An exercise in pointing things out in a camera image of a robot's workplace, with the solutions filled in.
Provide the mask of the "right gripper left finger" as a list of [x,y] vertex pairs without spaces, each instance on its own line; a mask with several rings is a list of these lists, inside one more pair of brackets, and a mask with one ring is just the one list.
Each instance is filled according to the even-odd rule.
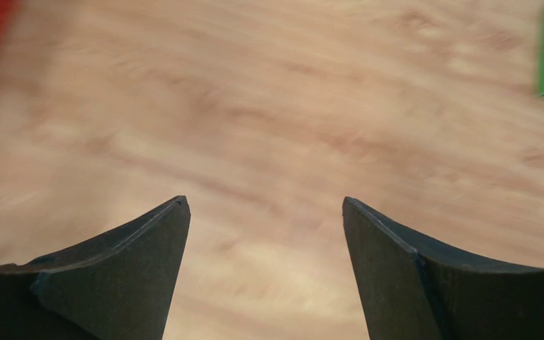
[[190,219],[180,195],[74,246],[0,265],[0,339],[161,339]]

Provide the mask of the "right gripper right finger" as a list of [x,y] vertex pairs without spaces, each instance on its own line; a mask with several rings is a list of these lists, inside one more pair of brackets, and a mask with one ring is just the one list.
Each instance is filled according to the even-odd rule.
[[459,249],[355,198],[342,211],[371,339],[544,339],[544,268]]

